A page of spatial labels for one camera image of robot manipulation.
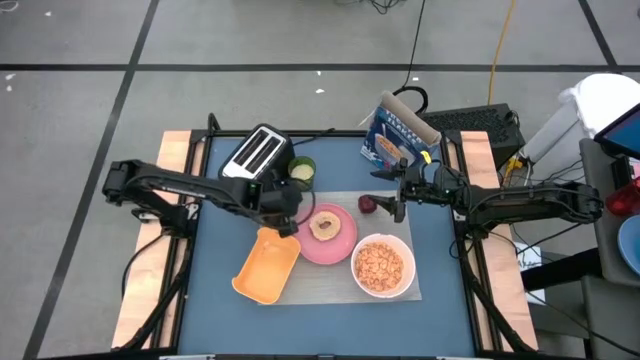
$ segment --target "pink plate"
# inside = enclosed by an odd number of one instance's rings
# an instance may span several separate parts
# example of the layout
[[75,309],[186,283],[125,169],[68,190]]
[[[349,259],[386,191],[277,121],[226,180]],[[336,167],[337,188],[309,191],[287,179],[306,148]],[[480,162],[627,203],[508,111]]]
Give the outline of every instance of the pink plate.
[[[333,239],[320,241],[313,236],[309,221],[298,224],[299,231],[293,236],[300,242],[300,253],[307,260],[320,265],[332,265],[340,262],[353,251],[358,237],[358,228],[351,215],[342,207],[334,204],[316,204],[314,215],[320,211],[330,211],[340,219],[340,232]],[[302,220],[309,208],[301,208],[296,220]]]

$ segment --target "orange plastic container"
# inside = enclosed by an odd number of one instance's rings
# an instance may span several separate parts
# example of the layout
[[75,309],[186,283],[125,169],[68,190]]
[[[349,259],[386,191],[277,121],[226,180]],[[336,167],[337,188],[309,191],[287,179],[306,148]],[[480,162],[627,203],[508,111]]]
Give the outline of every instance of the orange plastic container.
[[281,238],[276,230],[260,228],[247,261],[231,285],[235,291],[260,304],[273,304],[280,298],[298,254],[300,243],[296,238]]

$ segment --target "floor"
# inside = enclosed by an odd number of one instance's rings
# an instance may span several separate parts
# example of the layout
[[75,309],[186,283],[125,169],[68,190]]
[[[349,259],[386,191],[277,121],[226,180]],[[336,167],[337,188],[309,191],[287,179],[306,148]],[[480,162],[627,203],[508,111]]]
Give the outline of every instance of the floor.
[[[139,227],[96,191],[111,161],[154,161],[163,131],[202,128],[209,112],[226,129],[355,128],[404,81],[421,4],[379,15],[348,0],[19,3],[0,12],[3,359],[109,349]],[[410,82],[429,92],[429,110],[486,103],[508,5],[427,1]],[[590,73],[640,80],[639,6],[517,2],[494,102],[518,111],[526,139]],[[535,240],[563,224],[518,227]],[[583,226],[543,248],[594,244]],[[567,352],[554,342],[541,340]]]

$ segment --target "monitor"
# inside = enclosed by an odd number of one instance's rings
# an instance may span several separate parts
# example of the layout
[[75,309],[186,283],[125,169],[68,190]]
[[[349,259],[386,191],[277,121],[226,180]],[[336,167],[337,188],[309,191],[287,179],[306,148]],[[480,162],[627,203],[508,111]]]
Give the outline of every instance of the monitor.
[[600,131],[594,140],[605,150],[640,159],[640,104]]

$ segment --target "small green bowl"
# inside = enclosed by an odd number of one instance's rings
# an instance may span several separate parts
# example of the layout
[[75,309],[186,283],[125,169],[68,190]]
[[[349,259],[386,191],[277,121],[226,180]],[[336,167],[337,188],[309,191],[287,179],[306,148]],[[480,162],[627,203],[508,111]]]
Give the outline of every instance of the small green bowl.
[[293,171],[293,169],[295,169],[296,166],[299,165],[309,165],[313,169],[313,174],[310,178],[304,180],[298,179],[300,181],[294,181],[298,185],[300,190],[309,191],[313,188],[313,178],[315,178],[316,176],[316,163],[308,156],[298,156],[295,159],[291,160],[291,162],[289,163],[289,176],[291,176],[291,172]]

